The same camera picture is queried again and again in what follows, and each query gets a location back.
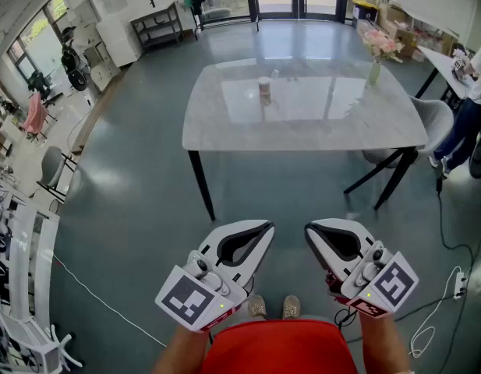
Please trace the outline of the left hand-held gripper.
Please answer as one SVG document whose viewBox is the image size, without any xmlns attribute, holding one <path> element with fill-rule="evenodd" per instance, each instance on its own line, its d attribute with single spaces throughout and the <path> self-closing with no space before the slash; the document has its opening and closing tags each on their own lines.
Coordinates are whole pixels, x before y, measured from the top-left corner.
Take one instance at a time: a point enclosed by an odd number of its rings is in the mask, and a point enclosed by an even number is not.
<svg viewBox="0 0 481 374">
<path fill-rule="evenodd" d="M 274 237 L 274 224 L 247 220 L 214 229 L 186 265 L 174 266 L 155 303 L 193 332 L 205 332 L 239 310 L 244 287 Z"/>
</svg>

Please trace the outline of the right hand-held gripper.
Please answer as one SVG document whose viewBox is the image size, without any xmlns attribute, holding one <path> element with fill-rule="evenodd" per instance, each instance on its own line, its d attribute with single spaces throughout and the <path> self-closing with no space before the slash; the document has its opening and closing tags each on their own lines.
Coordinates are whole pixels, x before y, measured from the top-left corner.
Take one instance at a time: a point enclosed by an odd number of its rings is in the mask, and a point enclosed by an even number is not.
<svg viewBox="0 0 481 374">
<path fill-rule="evenodd" d="M 312 221 L 305 233 L 313 254 L 328 271 L 329 294 L 371 318 L 396 312 L 419 283 L 405 257 L 374 242 L 357 221 Z"/>
</svg>

